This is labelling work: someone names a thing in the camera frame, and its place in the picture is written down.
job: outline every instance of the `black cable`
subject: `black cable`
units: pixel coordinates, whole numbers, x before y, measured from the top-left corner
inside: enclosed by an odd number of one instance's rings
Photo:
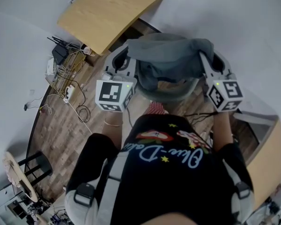
[[[84,93],[83,93],[83,91],[82,91],[82,89],[81,89],[79,83],[78,83],[77,81],[75,81],[75,80],[71,80],[71,79],[65,78],[65,77],[61,76],[59,73],[57,73],[57,75],[60,76],[60,77],[62,77],[62,78],[64,78],[64,79],[66,79],[66,80],[69,80],[69,81],[72,81],[72,82],[77,83],[77,85],[78,85],[78,87],[79,87],[81,93],[83,94],[84,101],[83,101],[83,103],[82,103],[81,105],[79,105],[79,106],[76,107],[76,112],[77,112],[77,114],[78,114],[78,119],[79,119],[80,122],[88,122],[88,121],[90,120],[90,110],[89,110],[88,107],[86,107],[86,106],[84,105],[85,102],[86,102],[86,98],[85,98],[85,95],[84,95]],[[85,118],[85,120],[80,119],[80,117],[81,117],[81,116],[80,116],[80,113],[81,113],[82,111],[86,111],[86,118]]]
[[[213,116],[213,115],[216,115],[218,114],[218,112],[197,112],[197,113],[192,113],[192,114],[187,114],[187,115],[184,115],[185,117],[190,117],[190,116],[195,116],[195,115],[210,115],[210,116]]]
[[[127,107],[127,113],[128,113],[128,120],[129,120],[130,126],[132,128],[133,126],[132,126],[131,117],[130,117],[130,111],[129,111],[128,107]]]
[[[192,113],[192,114],[184,115],[184,117],[199,116],[197,118],[193,118],[193,120],[191,121],[190,124],[193,127],[197,123],[202,122],[204,119],[209,118],[211,116],[214,116],[216,114],[218,114],[218,112],[202,112],[202,113],[197,112],[197,113]]]

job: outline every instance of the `wooden table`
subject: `wooden table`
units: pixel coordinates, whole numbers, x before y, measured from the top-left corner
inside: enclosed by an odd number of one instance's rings
[[[76,0],[58,25],[97,54],[104,54],[150,6],[161,0]]]
[[[16,176],[19,178],[21,185],[23,187],[25,187],[25,195],[28,198],[30,198],[33,202],[36,203],[38,201],[38,198],[37,198],[37,194],[36,194],[35,190],[33,189],[33,186],[36,185],[38,182],[40,182],[45,177],[52,174],[52,167],[51,167],[49,161],[47,160],[47,158],[45,157],[45,155],[39,151],[36,154],[17,163],[14,156],[10,152],[6,152],[5,159],[10,163]],[[33,159],[39,159],[41,162],[36,167],[34,167],[34,168],[30,169],[29,171],[27,171],[26,173],[24,173],[21,170],[20,166],[27,164],[28,162],[30,162]],[[34,181],[29,182],[27,176],[32,174],[36,170],[42,169],[42,168],[46,169],[44,174],[42,174],[41,176],[36,178]]]
[[[277,120],[247,165],[257,209],[281,183],[281,122]]]

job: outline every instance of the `gray towel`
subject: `gray towel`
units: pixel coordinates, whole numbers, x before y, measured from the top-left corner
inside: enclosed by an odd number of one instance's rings
[[[168,33],[153,33],[129,39],[128,56],[138,60],[136,75],[141,86],[157,90],[158,81],[177,83],[203,75],[199,51],[213,61],[214,46],[207,39],[186,39]]]

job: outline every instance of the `star print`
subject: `star print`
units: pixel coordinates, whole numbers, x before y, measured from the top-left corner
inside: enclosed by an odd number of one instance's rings
[[[169,159],[166,156],[161,157],[161,160],[165,163],[169,162]]]
[[[195,148],[196,148],[196,145],[190,144],[189,147],[191,147],[191,149],[195,149]]]

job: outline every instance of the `wooden floor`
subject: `wooden floor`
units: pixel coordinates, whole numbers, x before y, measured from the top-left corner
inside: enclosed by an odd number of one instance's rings
[[[153,32],[149,27],[137,21],[133,27],[137,28],[143,34]],[[96,80],[100,79],[103,72],[105,56],[89,58],[93,64],[93,73],[90,74],[88,82],[82,88],[85,96],[85,105],[91,111],[91,118],[87,122],[88,127],[93,133],[100,133],[104,124],[105,112],[100,110],[95,104]],[[212,112],[213,107],[210,103],[204,103],[202,94],[202,83],[200,81],[192,95],[177,104],[167,105],[172,114],[183,116],[190,113]],[[83,101],[83,95],[80,94],[73,105],[77,107]],[[147,109],[150,101],[140,94],[136,94],[129,103],[132,124]],[[90,132],[79,122],[78,117],[71,106],[66,105],[58,96],[48,97],[48,104],[52,108],[52,115],[47,112],[41,114],[37,121],[34,135],[32,137],[29,155],[41,150],[49,159],[53,174],[38,183],[35,188],[37,191],[43,190],[43,196],[47,199],[56,200],[63,193],[65,186],[75,167],[77,158],[87,140]],[[244,122],[231,118],[231,124],[234,134],[239,137],[240,149],[247,160],[256,149],[258,142],[253,136],[250,128]],[[201,134],[212,129],[213,118],[208,118],[198,123],[195,130]],[[128,122],[127,112],[124,113],[123,141],[128,136],[131,127]],[[33,175],[28,176],[29,180],[34,180]]]

